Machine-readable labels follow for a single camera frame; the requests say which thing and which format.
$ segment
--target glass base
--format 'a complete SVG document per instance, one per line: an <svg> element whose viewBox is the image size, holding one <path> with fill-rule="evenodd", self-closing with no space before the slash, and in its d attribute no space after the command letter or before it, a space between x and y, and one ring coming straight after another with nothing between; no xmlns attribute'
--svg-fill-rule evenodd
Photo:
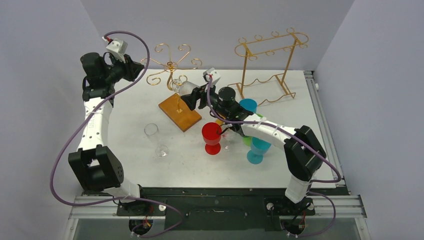
<svg viewBox="0 0 424 240"><path fill-rule="evenodd" d="M156 156L158 156L159 158L163 158L166 155L168 155L170 153L169 149L167 146L165 145L160 145L156 148L156 150L154 151L154 153L156 154Z"/></svg>
<svg viewBox="0 0 424 240"><path fill-rule="evenodd" d="M206 152L210 155L216 155L221 151L221 145L218 143L216 145L208 145L206 144L204 146L204 149L206 150Z"/></svg>
<svg viewBox="0 0 424 240"><path fill-rule="evenodd" d="M251 150L247 153L247 160L249 160L249 162L251 164L260 164L262 163L262 160L264 160L264 156L263 155L257 155L254 154Z"/></svg>

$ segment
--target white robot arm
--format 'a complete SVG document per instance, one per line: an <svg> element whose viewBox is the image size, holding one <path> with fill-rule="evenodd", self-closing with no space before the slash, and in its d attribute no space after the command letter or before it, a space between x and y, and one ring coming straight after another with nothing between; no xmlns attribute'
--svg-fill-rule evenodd
<svg viewBox="0 0 424 240"><path fill-rule="evenodd" d="M105 62L107 53L101 57L91 52L81 57L86 73L82 83L86 119L101 101L115 92L115 83L121 79L133 82L143 70L142 64L133 62L125 54L126 48L127 43L122 40L115 38L109 41L106 49L111 65ZM114 99L111 98L94 112L82 131L77 151L69 154L68 162L84 190L139 198L140 186L127 180L121 163L108 148L109 116L113 106Z"/></svg>
<svg viewBox="0 0 424 240"><path fill-rule="evenodd" d="M200 100L199 109L207 106L209 100L209 107L231 124L231 130L242 136L259 138L285 151L287 165L292 174L285 196L293 203L299 203L307 195L311 180L323 162L299 142L279 131L278 128L301 139L325 158L324 148L307 126L301 128L282 126L244 109L235 101L236 92L231 87L223 87L218 93L215 93L215 84L220 77L214 68L205 71L203 78L206 82L211 81L209 96L207 96L209 83L197 86L188 82L180 88L181 99L191 110L196 108L198 100Z"/></svg>

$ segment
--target green cup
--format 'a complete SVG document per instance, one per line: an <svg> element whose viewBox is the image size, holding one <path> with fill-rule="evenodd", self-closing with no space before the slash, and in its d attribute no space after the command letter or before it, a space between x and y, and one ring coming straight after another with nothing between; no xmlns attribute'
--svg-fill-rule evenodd
<svg viewBox="0 0 424 240"><path fill-rule="evenodd" d="M263 118L264 117L264 116L262 116L259 113L256 113L256 115L258 115L260 118ZM251 136L244 136L243 137L243 143L244 143L244 145L250 147L251 144L252 144L252 137Z"/></svg>

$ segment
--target wooden board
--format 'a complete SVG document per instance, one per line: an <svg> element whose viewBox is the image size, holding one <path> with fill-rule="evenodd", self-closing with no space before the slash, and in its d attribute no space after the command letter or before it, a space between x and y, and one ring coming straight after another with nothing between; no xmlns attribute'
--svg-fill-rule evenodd
<svg viewBox="0 0 424 240"><path fill-rule="evenodd" d="M190 110L183 100L179 101L180 96L175 93L165 101L159 103L159 108L181 129L185 132L194 124L202 119L196 110Z"/></svg>

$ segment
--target white tabletop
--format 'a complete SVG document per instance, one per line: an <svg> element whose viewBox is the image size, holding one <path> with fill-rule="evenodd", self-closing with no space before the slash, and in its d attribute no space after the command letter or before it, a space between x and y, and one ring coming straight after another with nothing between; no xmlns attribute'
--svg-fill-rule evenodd
<svg viewBox="0 0 424 240"><path fill-rule="evenodd" d="M149 69L147 74L158 70ZM174 76L184 74L188 80L203 85L204 70L177 71ZM247 70L246 83L255 78L266 80L281 70ZM217 91L242 78L241 70L219 70L221 80ZM167 75L159 75L162 82L151 86L144 77L138 84L115 98L114 108L109 120L108 146L123 165L125 176L133 183L143 187L166 188L286 188L291 173L287 167L283 150L272 146L264 155L263 162L257 165L247 160L249 147L238 139L230 151L221 150L217 155L205 152L205 143L201 129L204 124L214 122L208 107L197 109L202 120L182 132L169 119L158 104L174 94L166 87ZM295 99L283 97L276 103L264 103L257 108L257 113L270 121L288 127L309 126L323 145L317 117L309 95L303 71L287 72L287 85L296 92ZM128 82L122 80L115 88L120 89ZM236 100L241 99L238 91ZM258 103L268 97L270 100L281 96L283 90L276 80L244 88L244 96L253 98ZM149 123L159 126L169 155L159 158L155 147L144 134L144 127ZM317 179L332 180L331 169L323 164L315 175ZM313 188L335 188L334 183L317 183Z"/></svg>

